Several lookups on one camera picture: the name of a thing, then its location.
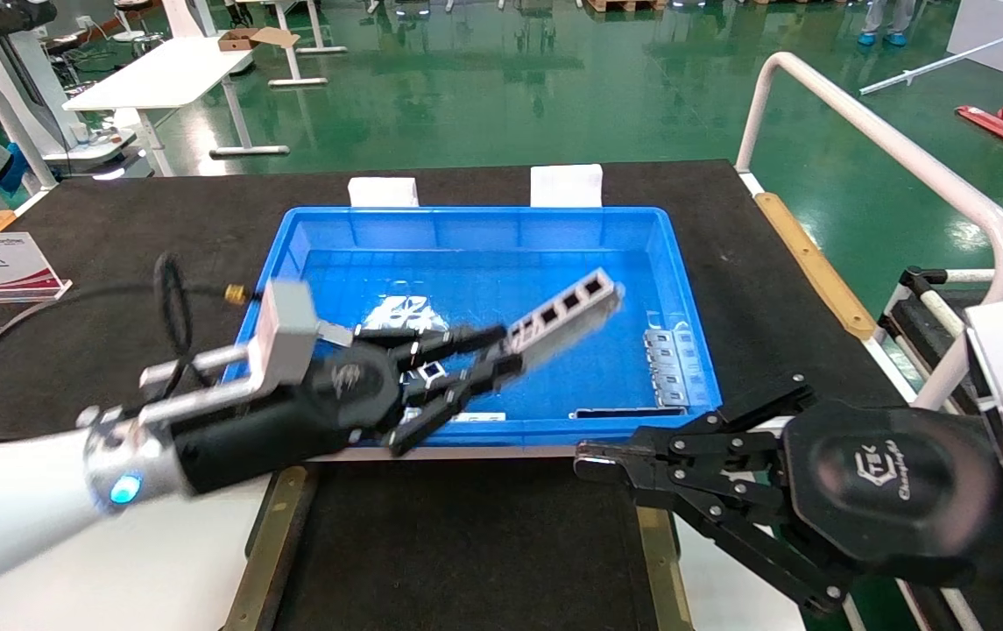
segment blue plastic bin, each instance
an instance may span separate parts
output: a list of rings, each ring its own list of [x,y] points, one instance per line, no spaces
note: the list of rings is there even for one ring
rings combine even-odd
[[[639,424],[678,426],[717,407],[708,346],[661,209],[296,208],[282,221],[260,290],[269,279],[302,279],[318,316],[346,327],[365,321],[389,296],[422,296],[449,326],[481,327],[517,321],[598,267],[626,288],[621,311],[598,334],[467,408],[505,412],[505,420],[450,422],[427,444],[621,439]],[[252,338],[257,314],[257,305],[249,308],[239,341]],[[646,328],[690,336],[681,357],[688,416],[570,418],[580,407],[656,404]]]

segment cardboard box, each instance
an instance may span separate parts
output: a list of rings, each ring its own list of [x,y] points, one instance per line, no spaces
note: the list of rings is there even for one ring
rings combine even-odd
[[[218,48],[222,51],[250,51],[259,44],[253,40],[253,35],[260,32],[258,28],[234,28],[218,39]]]
[[[218,39],[222,51],[250,51],[259,44],[272,44],[280,48],[290,48],[298,41],[298,35],[283,31],[271,25],[265,28],[234,28]]]

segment green epoxy floor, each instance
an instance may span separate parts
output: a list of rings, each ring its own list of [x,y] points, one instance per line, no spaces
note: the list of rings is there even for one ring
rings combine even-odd
[[[441,3],[386,3],[374,16],[345,0],[322,8],[325,32],[349,52],[300,56],[300,67],[328,85],[268,87],[287,75],[284,53],[268,46],[254,52],[256,71],[237,79],[253,140],[287,143],[290,155],[211,160],[210,147],[237,143],[217,87],[159,128],[177,173],[733,161],[771,52],[796,52],[858,93],[941,59],[957,11],[926,4],[910,46],[865,49],[855,43],[862,3],[712,0],[605,15],[570,0],[512,1],[505,11],[457,0],[450,13]],[[264,8],[252,9],[264,24]],[[224,9],[214,15],[229,24]],[[310,39],[305,11],[288,20]],[[998,110],[1003,74],[963,61],[863,102],[1003,205],[1003,142],[953,113],[961,104]],[[978,229],[791,79],[774,84],[752,169],[870,310],[906,265],[990,267]]]

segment screw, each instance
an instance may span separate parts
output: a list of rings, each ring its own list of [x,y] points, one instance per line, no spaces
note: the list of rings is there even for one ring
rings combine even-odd
[[[80,415],[77,415],[77,427],[90,426],[99,417],[100,408],[96,405],[89,405],[80,411]]]

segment white railing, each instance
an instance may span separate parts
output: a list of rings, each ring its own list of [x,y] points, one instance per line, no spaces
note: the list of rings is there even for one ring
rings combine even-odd
[[[824,75],[814,71],[811,66],[798,59],[792,52],[774,52],[765,60],[762,71],[757,76],[757,86],[754,87],[754,99],[750,103],[750,115],[746,118],[746,127],[742,132],[742,144],[738,147],[738,159],[734,169],[738,173],[750,173],[750,156],[754,152],[754,142],[757,131],[762,124],[762,114],[765,111],[765,101],[769,99],[770,83],[773,73],[778,68],[785,69],[794,79],[809,91],[816,94],[829,107],[845,116],[849,122],[859,128],[864,135],[874,140],[882,150],[894,156],[907,171],[917,176],[918,180],[933,189],[938,196],[952,205],[954,209],[965,215],[988,235],[993,247],[995,260],[995,276],[985,303],[1003,300],[1003,209],[989,197],[977,191],[961,176],[955,175],[930,155],[913,140],[903,135],[897,128],[879,118],[875,112],[864,107],[861,102],[851,97],[838,85],[825,79]],[[937,410],[949,398],[950,392],[967,373],[967,348],[965,336],[958,336],[941,363],[934,368],[930,379],[926,380],[917,399],[912,405]]]
[[[3,123],[3,130],[7,131],[8,138],[22,149],[22,155],[25,155],[25,160],[30,165],[30,171],[38,178],[42,191],[49,191],[49,189],[56,187],[57,180],[53,179],[49,165],[41,159],[41,152],[33,144],[29,133],[22,127],[22,122],[14,113],[13,107],[10,107],[10,103],[7,101],[7,97],[3,96],[2,91],[0,91],[0,121]]]

